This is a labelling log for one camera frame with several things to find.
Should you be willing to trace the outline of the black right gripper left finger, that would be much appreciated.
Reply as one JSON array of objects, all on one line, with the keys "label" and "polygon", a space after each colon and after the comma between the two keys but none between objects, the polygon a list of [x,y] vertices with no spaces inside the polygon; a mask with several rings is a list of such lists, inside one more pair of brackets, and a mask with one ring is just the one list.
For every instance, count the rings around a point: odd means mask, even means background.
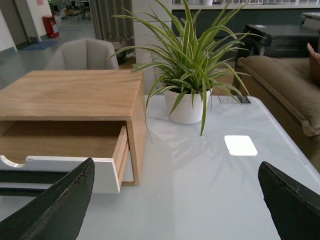
[{"label": "black right gripper left finger", "polygon": [[2,240],[75,240],[91,200],[95,163],[87,158],[0,222]]}]

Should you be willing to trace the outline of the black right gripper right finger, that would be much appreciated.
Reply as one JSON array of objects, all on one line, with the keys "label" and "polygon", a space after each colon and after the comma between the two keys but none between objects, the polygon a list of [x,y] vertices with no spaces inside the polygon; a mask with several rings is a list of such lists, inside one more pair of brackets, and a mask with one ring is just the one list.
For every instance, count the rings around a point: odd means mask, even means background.
[{"label": "black right gripper right finger", "polygon": [[258,181],[264,202],[282,240],[320,238],[320,195],[263,161]]}]

